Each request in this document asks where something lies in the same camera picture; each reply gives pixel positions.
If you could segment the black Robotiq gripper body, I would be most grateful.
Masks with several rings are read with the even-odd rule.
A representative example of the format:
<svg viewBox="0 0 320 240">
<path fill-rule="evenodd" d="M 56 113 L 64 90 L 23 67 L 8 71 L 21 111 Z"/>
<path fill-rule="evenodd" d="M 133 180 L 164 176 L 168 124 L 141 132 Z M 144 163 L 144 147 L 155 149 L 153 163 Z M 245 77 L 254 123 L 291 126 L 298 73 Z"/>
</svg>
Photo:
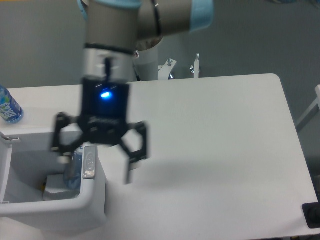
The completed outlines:
<svg viewBox="0 0 320 240">
<path fill-rule="evenodd" d="M 129 129 L 130 86 L 111 81 L 110 58 L 105 58 L 103 65 L 102 77 L 86 76 L 82 79 L 81 111 L 76 123 L 84 142 L 115 146 Z"/>
</svg>

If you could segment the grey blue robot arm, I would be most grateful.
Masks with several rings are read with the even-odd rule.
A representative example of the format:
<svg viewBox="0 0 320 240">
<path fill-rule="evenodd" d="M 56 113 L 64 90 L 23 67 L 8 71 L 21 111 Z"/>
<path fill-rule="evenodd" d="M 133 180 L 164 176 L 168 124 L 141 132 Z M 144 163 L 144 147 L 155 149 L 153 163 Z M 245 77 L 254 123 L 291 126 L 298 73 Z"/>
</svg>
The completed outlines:
<svg viewBox="0 0 320 240">
<path fill-rule="evenodd" d="M 81 109 L 55 118 L 51 151 L 77 175 L 74 152 L 85 143 L 120 146 L 126 170 L 148 154 L 148 125 L 129 123 L 129 81 L 138 42 L 209 27 L 211 0 L 90 0 L 78 2 L 86 17 Z"/>
</svg>

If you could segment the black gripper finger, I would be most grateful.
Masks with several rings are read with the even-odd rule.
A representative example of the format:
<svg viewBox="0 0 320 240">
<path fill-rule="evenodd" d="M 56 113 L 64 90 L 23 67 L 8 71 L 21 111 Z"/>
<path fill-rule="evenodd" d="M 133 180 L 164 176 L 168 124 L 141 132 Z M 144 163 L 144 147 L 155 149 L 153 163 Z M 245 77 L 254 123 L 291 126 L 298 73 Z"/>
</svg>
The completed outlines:
<svg viewBox="0 0 320 240">
<path fill-rule="evenodd" d="M 149 158 L 148 151 L 148 125 L 145 121 L 137 123 L 127 124 L 127 130 L 134 130 L 138 135 L 141 136 L 141 147 L 138 150 L 131 151 L 127 143 L 123 138 L 120 139 L 119 145 L 122 150 L 126 153 L 128 159 L 126 161 L 125 178 L 124 183 L 131 183 L 131 171 L 133 170 L 134 164 L 139 161 L 146 160 Z"/>
<path fill-rule="evenodd" d="M 84 143 L 82 134 L 69 144 L 61 143 L 62 129 L 77 123 L 77 120 L 78 117 L 67 115 L 65 112 L 60 112 L 56 115 L 50 151 L 58 153 L 58 162 L 61 164 L 71 164 L 74 151 Z"/>
</svg>

